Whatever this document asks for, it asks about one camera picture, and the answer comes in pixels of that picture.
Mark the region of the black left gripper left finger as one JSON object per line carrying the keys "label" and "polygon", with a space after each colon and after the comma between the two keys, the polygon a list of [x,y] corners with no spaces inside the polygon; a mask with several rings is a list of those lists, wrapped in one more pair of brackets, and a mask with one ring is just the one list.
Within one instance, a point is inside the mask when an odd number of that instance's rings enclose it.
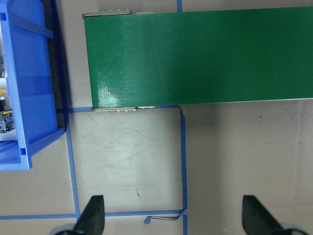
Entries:
{"label": "black left gripper left finger", "polygon": [[105,227],[103,195],[90,198],[73,231],[76,235],[102,235]]}

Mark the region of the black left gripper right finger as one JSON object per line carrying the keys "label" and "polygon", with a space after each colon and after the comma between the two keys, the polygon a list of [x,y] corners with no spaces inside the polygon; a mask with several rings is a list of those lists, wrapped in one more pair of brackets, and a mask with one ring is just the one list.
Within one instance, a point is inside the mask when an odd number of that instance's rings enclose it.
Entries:
{"label": "black left gripper right finger", "polygon": [[254,195],[244,195],[242,226],[247,235],[285,235],[283,227]]}

